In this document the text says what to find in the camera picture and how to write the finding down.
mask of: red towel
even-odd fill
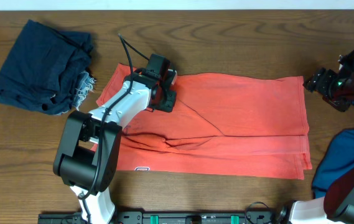
[[[120,90],[118,65],[96,101]],[[171,113],[142,111],[123,130],[118,170],[303,179],[311,169],[302,77],[179,76]]]

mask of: white wall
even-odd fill
[[[354,9],[354,0],[0,0],[0,10]]]

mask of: red cloth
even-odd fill
[[[118,65],[98,105],[126,75],[129,67]],[[123,130],[117,169],[303,179],[312,165],[302,84],[302,77],[179,76],[171,113],[142,111]]]

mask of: green connector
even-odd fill
[[[159,217],[157,215],[151,216],[151,224],[159,224]]]
[[[239,224],[239,216],[232,215],[231,216],[231,224]]]

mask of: dark blue cloth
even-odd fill
[[[347,129],[334,137],[316,171],[312,181],[315,198],[325,196],[331,184],[352,168],[354,168],[354,129]]]
[[[0,103],[46,114],[70,110],[92,49],[89,33],[29,20],[0,70]]]

